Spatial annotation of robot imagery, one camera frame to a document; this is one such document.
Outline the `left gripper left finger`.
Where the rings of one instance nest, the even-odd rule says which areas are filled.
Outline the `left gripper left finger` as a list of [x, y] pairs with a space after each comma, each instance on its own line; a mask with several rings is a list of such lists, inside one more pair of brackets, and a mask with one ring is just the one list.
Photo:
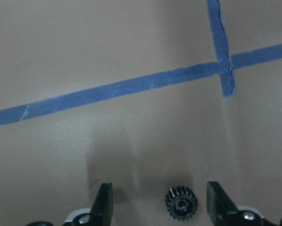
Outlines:
[[110, 226], [113, 218], [113, 185], [102, 183], [90, 211], [91, 226]]

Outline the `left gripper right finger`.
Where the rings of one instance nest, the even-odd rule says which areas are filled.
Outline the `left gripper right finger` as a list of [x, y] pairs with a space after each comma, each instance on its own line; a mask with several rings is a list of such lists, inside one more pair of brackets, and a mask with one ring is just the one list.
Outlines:
[[207, 182], [206, 208], [210, 220], [214, 226], [232, 226], [234, 218], [239, 212], [220, 183]]

